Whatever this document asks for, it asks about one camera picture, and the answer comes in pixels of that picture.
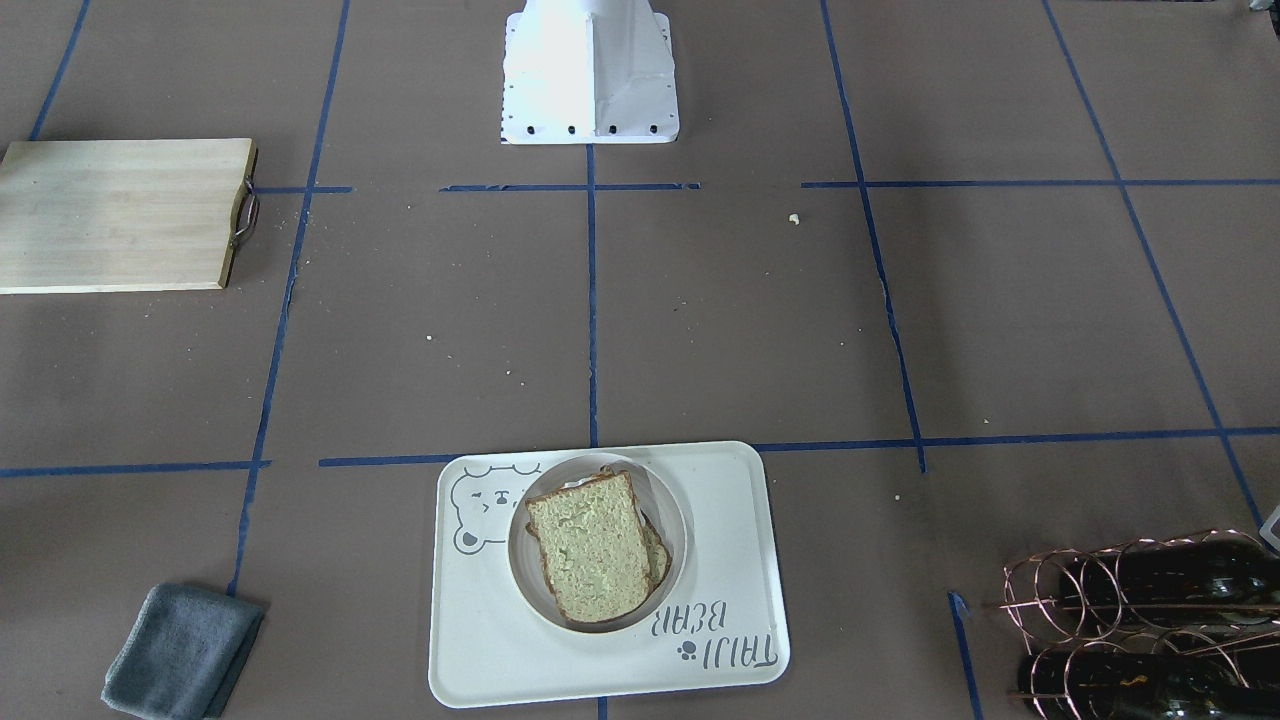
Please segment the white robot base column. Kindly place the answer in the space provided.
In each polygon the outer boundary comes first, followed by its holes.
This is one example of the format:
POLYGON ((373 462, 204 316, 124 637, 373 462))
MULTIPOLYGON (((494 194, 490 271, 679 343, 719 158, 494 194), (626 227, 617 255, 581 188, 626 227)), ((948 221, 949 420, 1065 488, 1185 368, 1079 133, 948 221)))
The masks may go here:
POLYGON ((527 1, 507 17, 500 141, 672 143, 669 18, 648 1, 527 1))

